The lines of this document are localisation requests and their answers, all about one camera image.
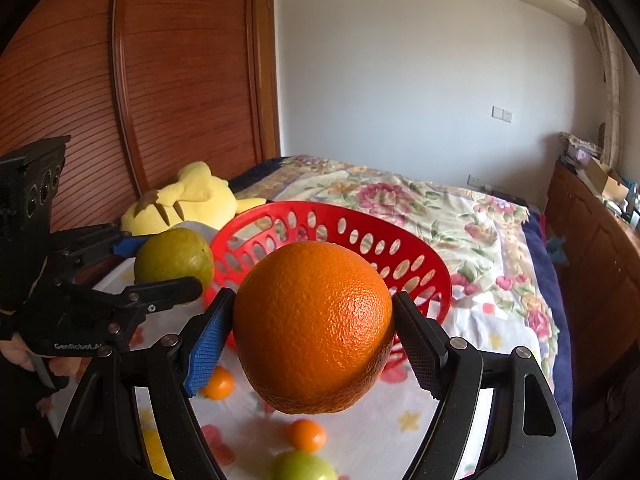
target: cardboard box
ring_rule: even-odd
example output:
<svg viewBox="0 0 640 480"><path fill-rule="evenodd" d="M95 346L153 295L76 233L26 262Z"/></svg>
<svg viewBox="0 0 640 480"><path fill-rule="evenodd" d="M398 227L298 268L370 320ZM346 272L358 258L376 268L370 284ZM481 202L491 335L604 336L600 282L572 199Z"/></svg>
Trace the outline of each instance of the cardboard box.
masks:
<svg viewBox="0 0 640 480"><path fill-rule="evenodd" d="M591 157L586 171L596 190L604 198L621 203L629 193L620 176L596 158Z"/></svg>

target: navy blue bed sheet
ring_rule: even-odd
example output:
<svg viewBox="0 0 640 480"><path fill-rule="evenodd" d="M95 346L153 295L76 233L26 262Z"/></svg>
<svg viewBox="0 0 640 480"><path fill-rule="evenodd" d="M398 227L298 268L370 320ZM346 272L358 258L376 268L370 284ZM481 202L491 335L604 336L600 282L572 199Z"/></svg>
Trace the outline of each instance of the navy blue bed sheet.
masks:
<svg viewBox="0 0 640 480"><path fill-rule="evenodd" d="M234 193L242 191L276 171L283 160L285 160L285 158L265 160L254 168L245 171L242 175L231 179L229 181L229 187ZM560 413L562 414L562 419L564 420L567 431L569 435L571 435L573 424L571 343L564 306L562 305L562 296L560 295L558 276L556 275L556 270L554 269L551 259L546 253L545 242L540 227L540 215L531 211L529 221L523 224L522 230L524 231L527 246L529 247L540 292L546 304L548 304L551 309L554 322L560 331L558 335L558 356L556 357L553 370L554 384L556 386L554 397L560 408Z"/></svg>

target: curtain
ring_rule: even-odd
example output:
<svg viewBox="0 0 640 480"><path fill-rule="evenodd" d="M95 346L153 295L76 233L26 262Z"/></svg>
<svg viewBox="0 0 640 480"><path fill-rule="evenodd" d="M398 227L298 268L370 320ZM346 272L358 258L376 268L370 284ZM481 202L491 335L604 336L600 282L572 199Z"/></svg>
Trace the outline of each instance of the curtain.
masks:
<svg viewBox="0 0 640 480"><path fill-rule="evenodd" d="M622 44L593 4L591 4L591 10L596 30L594 40L602 55L607 84L607 117L600 160L617 171L620 169L622 148L620 131L620 90L623 83Z"/></svg>

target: green fruit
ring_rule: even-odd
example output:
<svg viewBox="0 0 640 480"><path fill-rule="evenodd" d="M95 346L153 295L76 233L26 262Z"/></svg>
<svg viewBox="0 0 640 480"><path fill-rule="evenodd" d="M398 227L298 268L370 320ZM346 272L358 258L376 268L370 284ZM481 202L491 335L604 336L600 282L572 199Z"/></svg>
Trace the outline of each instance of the green fruit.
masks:
<svg viewBox="0 0 640 480"><path fill-rule="evenodd" d="M196 231L178 227L149 238L138 251L133 272L136 284L195 276L206 290L213 279L213 255Z"/></svg>
<svg viewBox="0 0 640 480"><path fill-rule="evenodd" d="M269 480L337 480L335 469L319 456L305 451L280 453L271 467Z"/></svg>

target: small orange fruit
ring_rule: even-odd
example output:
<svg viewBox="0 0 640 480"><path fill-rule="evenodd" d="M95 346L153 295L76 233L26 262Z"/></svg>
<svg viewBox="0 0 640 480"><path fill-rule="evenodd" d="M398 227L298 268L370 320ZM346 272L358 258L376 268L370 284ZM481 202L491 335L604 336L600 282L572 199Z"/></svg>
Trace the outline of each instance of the small orange fruit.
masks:
<svg viewBox="0 0 640 480"><path fill-rule="evenodd" d="M233 330L244 373L270 406L340 412L369 391L385 365L394 333L391 295L354 251L296 242L242 281Z"/></svg>
<svg viewBox="0 0 640 480"><path fill-rule="evenodd" d="M296 449L315 453L324 446L326 431L314 420L300 418L287 428L287 439Z"/></svg>
<svg viewBox="0 0 640 480"><path fill-rule="evenodd" d="M202 393L211 400L222 400L231 395L235 385L236 380L231 372L222 366L216 366Z"/></svg>

